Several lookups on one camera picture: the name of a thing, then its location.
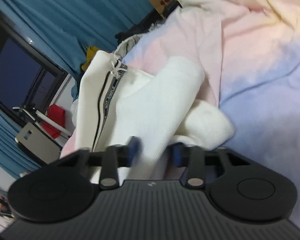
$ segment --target ridged gray panel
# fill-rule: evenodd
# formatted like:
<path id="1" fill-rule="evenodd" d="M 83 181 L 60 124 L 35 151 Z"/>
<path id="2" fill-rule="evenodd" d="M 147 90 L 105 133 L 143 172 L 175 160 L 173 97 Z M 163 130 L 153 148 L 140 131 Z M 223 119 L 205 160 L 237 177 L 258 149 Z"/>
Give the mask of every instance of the ridged gray panel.
<path id="1" fill-rule="evenodd" d="M 149 181 L 125 181 L 119 189 L 101 192 L 73 219 L 56 224 L 18 220 L 2 236 L 6 240 L 300 239 L 300 230 L 287 220 L 243 224 L 216 211 L 202 191 L 187 190 L 179 181 L 155 183 L 151 187 Z"/>

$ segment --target blue curtain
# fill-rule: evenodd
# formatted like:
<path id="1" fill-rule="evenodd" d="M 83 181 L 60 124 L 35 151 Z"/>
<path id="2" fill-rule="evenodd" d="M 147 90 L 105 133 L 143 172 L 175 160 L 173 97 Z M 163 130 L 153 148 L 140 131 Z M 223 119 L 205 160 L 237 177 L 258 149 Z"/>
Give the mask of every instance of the blue curtain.
<path id="1" fill-rule="evenodd" d="M 148 0 L 0 0 L 0 11 L 77 81 L 88 46 L 114 50 L 114 35 L 152 9 Z"/>
<path id="2" fill-rule="evenodd" d="M 26 170 L 34 171 L 40 167 L 17 147 L 14 138 L 20 129 L 0 110 L 0 166 L 15 179 Z"/>

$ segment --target tie-dye bedding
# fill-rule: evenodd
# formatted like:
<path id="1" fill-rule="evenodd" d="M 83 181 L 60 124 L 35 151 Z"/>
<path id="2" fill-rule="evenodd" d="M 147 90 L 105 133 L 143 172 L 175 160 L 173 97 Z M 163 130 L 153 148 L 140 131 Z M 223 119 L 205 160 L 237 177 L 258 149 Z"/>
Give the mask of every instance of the tie-dye bedding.
<path id="1" fill-rule="evenodd" d="M 179 2 L 184 9 L 144 35 L 125 62 L 156 74 L 176 50 L 199 57 L 212 95 L 200 98 L 219 103 L 236 129 L 226 146 L 295 183 L 290 220 L 300 228 L 300 0 Z"/>

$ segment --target red cloth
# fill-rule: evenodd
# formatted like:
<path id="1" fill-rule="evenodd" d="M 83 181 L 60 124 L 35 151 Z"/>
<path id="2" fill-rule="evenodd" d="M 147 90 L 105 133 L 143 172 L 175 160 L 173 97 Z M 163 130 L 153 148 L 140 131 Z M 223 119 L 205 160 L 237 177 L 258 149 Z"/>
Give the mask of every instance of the red cloth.
<path id="1" fill-rule="evenodd" d="M 66 111 L 60 106 L 51 105 L 48 107 L 47 117 L 61 125 L 63 128 L 66 124 Z M 47 122 L 41 123 L 42 127 L 51 135 L 52 138 L 56 139 L 60 136 L 60 131 L 57 128 L 54 128 L 52 125 Z"/>

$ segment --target black circular disc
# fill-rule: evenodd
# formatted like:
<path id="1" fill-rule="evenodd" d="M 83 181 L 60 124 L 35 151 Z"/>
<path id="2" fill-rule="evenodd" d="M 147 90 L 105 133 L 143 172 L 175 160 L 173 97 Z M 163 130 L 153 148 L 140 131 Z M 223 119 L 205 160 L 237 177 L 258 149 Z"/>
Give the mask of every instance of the black circular disc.
<path id="1" fill-rule="evenodd" d="M 12 184 L 8 202 L 22 219 L 51 223 L 80 214 L 93 196 L 92 184 L 74 169 L 47 166 Z"/>
<path id="2" fill-rule="evenodd" d="M 210 197 L 226 214 L 251 222 L 288 217 L 297 190 L 286 177 L 262 166 L 237 166 L 216 179 Z"/>

